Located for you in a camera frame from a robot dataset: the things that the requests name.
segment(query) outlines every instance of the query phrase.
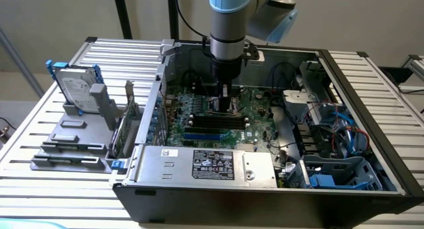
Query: blue latch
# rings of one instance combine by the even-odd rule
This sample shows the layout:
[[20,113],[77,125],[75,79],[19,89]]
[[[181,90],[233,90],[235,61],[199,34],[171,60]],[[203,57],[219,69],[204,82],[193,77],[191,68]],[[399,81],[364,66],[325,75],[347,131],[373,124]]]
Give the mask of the blue latch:
[[351,189],[351,190],[364,190],[368,186],[368,182],[361,182],[356,185],[336,185],[333,178],[327,174],[315,174],[309,177],[312,188],[321,189]]
[[348,118],[347,115],[344,115],[343,113],[333,111],[332,114],[341,117],[344,120],[347,120],[351,126],[355,124],[355,120]]
[[115,160],[112,162],[111,169],[117,170],[119,173],[125,173],[127,172],[125,162],[120,160]]

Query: capacitor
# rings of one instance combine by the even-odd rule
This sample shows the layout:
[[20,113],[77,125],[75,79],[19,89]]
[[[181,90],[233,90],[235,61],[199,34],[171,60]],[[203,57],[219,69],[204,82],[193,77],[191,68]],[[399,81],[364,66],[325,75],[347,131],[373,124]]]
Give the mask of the capacitor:
[[261,99],[264,98],[264,96],[263,96],[263,94],[259,93],[259,94],[255,95],[255,98],[256,98],[257,100],[261,100]]
[[264,117],[265,113],[267,113],[267,110],[264,108],[257,109],[257,114],[260,115],[260,117]]

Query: slotted aluminum table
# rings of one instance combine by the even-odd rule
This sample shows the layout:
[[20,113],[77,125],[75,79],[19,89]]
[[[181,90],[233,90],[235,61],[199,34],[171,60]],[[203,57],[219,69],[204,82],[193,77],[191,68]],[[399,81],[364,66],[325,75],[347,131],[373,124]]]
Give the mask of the slotted aluminum table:
[[[143,106],[160,64],[159,48],[160,42],[97,39],[84,44],[71,63],[100,65],[108,92],[119,105],[125,104],[125,80],[135,81],[136,101]],[[393,94],[368,58],[348,52],[332,52],[332,56],[424,185],[424,128],[411,114],[415,109]],[[108,174],[31,171],[31,158],[63,116],[63,102],[53,84],[0,151],[0,217],[51,221],[72,229],[201,228],[133,222],[112,192]],[[423,227],[424,206],[417,206],[400,215],[379,215],[356,229]]]

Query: red cable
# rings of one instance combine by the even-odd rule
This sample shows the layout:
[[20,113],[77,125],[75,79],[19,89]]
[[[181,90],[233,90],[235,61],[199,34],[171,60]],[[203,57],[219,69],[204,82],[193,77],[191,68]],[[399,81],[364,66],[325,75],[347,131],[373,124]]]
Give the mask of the red cable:
[[[337,128],[337,123],[339,123],[339,107],[337,107],[336,104],[335,104],[335,106],[336,106],[336,122],[335,122],[335,125],[333,125],[333,129]],[[335,152],[335,145],[333,145],[335,138],[336,138],[336,135],[333,134],[333,135],[332,135],[332,141],[331,141],[331,147],[332,147],[332,151],[333,151],[333,152]]]
[[307,119],[307,116],[308,116],[309,112],[311,112],[317,106],[320,106],[323,103],[335,104],[333,102],[327,101],[327,100],[317,102],[316,105],[307,111],[305,116],[304,116],[304,121],[305,121],[305,119]]
[[365,145],[365,149],[368,149],[369,147],[369,136],[367,134],[367,132],[364,132],[363,130],[360,129],[355,129],[356,132],[361,133],[364,136],[365,136],[365,139],[367,139],[367,145]]
[[364,136],[365,136],[365,142],[367,142],[367,144],[365,144],[365,149],[368,149],[369,148],[369,136],[368,136],[368,134],[367,134],[367,132],[364,132],[363,130],[360,130],[360,129],[355,129],[355,132],[359,132],[359,133],[361,133]]

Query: power supply label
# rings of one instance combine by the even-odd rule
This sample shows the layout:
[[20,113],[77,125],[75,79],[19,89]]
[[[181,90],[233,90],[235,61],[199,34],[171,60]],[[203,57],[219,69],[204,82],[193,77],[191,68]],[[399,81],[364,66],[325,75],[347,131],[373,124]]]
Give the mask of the power supply label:
[[233,156],[228,151],[193,151],[195,179],[233,180]]

